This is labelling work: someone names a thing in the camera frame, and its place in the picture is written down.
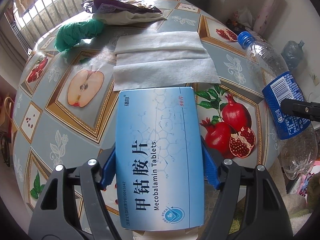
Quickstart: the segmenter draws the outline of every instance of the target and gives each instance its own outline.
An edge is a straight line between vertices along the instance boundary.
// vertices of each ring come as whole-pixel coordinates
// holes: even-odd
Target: blue circular logo
[[[167,207],[163,212],[163,216],[167,223],[175,224],[184,218],[184,211],[178,207]]]

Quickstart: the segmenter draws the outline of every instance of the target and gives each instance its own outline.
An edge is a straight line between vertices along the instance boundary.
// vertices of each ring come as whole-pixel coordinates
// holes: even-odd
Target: purple package
[[[145,5],[135,0],[88,0],[81,4],[88,13],[112,13],[129,11],[132,13],[146,13],[161,11],[153,5]]]

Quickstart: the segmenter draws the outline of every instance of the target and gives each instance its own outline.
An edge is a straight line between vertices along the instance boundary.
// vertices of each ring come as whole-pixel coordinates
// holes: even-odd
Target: silver bolt
[[[59,164],[55,167],[56,171],[62,171],[63,170],[63,165]]]
[[[96,159],[90,159],[90,160],[88,160],[88,165],[89,165],[89,166],[94,166],[96,163],[97,163],[97,160],[96,160]]]
[[[225,160],[223,161],[223,163],[224,163],[225,165],[231,165],[231,164],[232,164],[232,160],[230,160],[230,159],[225,159]]]
[[[258,171],[264,171],[266,168],[263,165],[257,166]]]

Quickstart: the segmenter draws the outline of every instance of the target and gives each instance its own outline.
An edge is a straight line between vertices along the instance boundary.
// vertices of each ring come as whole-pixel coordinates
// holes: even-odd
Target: barcode
[[[275,94],[279,105],[281,104],[281,101],[285,98],[294,99],[294,96],[284,77],[279,78],[276,82],[270,85],[270,87],[273,93]]]

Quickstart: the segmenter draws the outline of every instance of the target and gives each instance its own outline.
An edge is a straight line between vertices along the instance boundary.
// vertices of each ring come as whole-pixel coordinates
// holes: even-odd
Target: blue box
[[[162,231],[204,223],[204,171],[191,87],[121,91],[116,124],[121,225]]]

